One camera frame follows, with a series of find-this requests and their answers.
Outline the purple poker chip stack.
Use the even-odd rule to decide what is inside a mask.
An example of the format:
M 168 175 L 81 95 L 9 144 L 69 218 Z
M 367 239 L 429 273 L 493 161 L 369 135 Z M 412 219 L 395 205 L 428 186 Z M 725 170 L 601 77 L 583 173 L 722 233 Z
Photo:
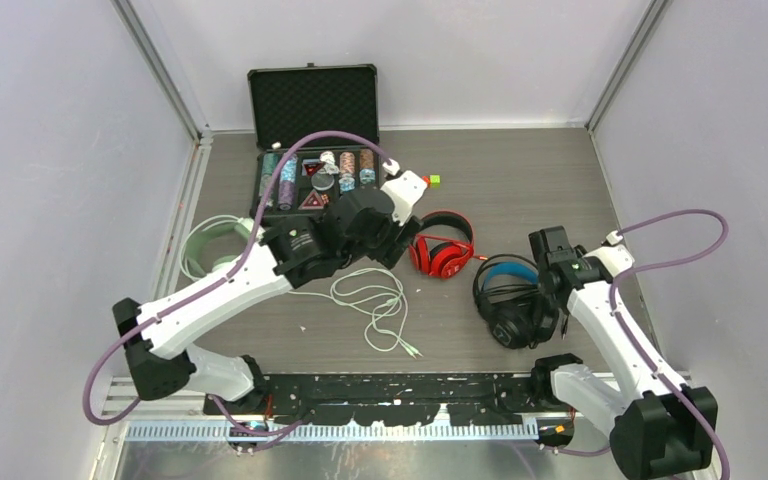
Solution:
M 278 209 L 281 211 L 290 210 L 294 206 L 296 198 L 297 163 L 298 157 L 292 155 L 281 169 L 277 203 Z

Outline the grey round disc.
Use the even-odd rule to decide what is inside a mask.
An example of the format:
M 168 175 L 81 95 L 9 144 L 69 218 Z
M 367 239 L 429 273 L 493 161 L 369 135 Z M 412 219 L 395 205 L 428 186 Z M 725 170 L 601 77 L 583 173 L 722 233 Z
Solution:
M 331 174 L 320 172 L 310 177 L 311 186 L 319 192 L 327 192 L 335 183 L 335 177 Z

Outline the brown poker chip stack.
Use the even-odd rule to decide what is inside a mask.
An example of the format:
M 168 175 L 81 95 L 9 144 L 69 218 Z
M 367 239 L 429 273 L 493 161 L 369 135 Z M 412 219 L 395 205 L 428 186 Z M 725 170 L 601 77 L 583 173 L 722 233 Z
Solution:
M 358 179 L 361 185 L 372 185 L 377 179 L 377 167 L 376 167 L 375 153 L 370 149 L 362 149 L 359 152 L 359 171 Z

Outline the black blue headphones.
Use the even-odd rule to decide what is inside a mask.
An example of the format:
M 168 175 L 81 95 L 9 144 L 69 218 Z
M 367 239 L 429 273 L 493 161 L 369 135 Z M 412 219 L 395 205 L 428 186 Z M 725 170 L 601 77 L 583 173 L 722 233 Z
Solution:
M 549 341 L 560 320 L 539 289 L 537 264 L 522 255 L 487 257 L 473 277 L 472 297 L 491 336 L 508 349 Z

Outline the black poker chip case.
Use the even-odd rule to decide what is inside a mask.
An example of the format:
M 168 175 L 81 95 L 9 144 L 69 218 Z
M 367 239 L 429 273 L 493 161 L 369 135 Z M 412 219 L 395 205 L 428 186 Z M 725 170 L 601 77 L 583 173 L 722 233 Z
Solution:
M 255 213 L 262 198 L 258 197 L 262 157 L 280 154 L 272 177 L 279 177 L 266 204 L 266 225 L 283 218 L 312 216 L 322 210 L 299 210 L 305 196 L 315 190 L 310 177 L 325 172 L 335 177 L 327 192 L 327 204 L 343 194 L 339 191 L 339 156 L 350 151 L 356 157 L 356 189 L 377 187 L 381 183 L 381 161 L 375 150 L 380 141 L 377 98 L 377 69 L 372 64 L 350 66 L 315 66 L 299 68 L 255 69 L 247 75 L 256 145 L 258 179 L 252 200 Z M 361 185 L 358 179 L 359 152 L 370 149 L 376 156 L 377 179 L 372 185 Z M 298 157 L 296 198 L 287 211 L 278 209 L 280 172 L 292 156 Z

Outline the red headphones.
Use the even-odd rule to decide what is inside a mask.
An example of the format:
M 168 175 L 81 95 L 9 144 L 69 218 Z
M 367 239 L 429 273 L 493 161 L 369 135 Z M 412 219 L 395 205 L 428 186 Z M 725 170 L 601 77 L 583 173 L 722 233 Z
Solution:
M 408 249 L 411 263 L 418 272 L 429 277 L 449 279 L 462 271 L 471 260 L 488 259 L 476 252 L 473 226 L 460 213 L 437 210 L 426 214 L 421 222 L 420 231 Z M 425 234 L 426 230 L 438 226 L 453 228 L 464 239 Z

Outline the orange green cube block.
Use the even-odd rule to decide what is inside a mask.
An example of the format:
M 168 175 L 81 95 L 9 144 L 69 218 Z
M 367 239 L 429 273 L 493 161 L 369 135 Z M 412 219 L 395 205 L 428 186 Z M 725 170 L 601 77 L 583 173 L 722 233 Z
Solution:
M 424 176 L 423 180 L 429 188 L 439 188 L 441 186 L 441 177 L 439 175 Z

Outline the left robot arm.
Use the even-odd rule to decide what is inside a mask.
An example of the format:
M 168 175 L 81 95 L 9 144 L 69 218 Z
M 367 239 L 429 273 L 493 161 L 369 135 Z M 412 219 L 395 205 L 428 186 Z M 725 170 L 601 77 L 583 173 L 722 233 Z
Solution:
M 160 300 L 114 306 L 130 375 L 142 401 L 188 389 L 258 412 L 267 389 L 256 362 L 195 346 L 224 321 L 369 258 L 393 267 L 421 225 L 412 214 L 426 185 L 407 177 L 349 192 L 315 217 L 286 218 L 253 236 L 235 263 Z

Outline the teal poker chip stack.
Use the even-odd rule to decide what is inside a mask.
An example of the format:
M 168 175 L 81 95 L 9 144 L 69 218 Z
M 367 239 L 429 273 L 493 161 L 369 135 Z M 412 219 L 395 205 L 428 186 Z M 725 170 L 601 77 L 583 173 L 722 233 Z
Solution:
M 272 175 L 276 170 L 281 155 L 276 153 L 265 153 L 262 157 L 260 184 L 258 187 L 258 197 L 262 198 L 267 187 L 270 185 Z

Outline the mint green headphones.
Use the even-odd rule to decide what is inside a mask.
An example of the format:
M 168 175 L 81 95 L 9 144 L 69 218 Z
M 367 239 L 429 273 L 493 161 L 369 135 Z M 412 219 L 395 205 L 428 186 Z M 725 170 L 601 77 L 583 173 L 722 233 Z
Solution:
M 220 214 L 192 227 L 178 251 L 181 274 L 197 281 L 233 263 L 238 253 L 231 248 L 247 243 L 253 225 L 252 218 Z

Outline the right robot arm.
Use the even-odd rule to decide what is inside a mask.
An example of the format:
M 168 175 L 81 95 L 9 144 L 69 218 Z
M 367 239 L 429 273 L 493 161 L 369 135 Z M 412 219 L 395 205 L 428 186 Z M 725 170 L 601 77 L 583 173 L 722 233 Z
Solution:
M 547 373 L 530 385 L 534 403 L 549 411 L 566 403 L 583 413 L 628 479 L 708 468 L 717 401 L 709 389 L 689 386 L 633 320 L 617 285 L 634 258 L 619 237 L 586 251 L 556 226 L 530 233 L 529 243 L 543 298 L 583 326 L 615 381 L 607 384 L 573 355 L 542 359 L 535 365 Z

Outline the orange poker chip stack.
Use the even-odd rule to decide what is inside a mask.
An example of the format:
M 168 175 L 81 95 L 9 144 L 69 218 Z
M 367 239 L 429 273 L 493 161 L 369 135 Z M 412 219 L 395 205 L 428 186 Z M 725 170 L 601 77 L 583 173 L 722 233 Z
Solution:
M 338 185 L 341 194 L 356 188 L 356 157 L 353 152 L 344 151 L 339 156 Z

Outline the red triangular dealer button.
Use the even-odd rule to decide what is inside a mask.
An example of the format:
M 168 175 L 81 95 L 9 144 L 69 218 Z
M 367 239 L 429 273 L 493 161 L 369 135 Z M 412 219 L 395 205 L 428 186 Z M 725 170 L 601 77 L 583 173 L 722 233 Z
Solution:
M 327 204 L 326 195 L 321 194 L 317 190 L 311 190 L 305 198 L 300 202 L 299 210 L 322 210 Z

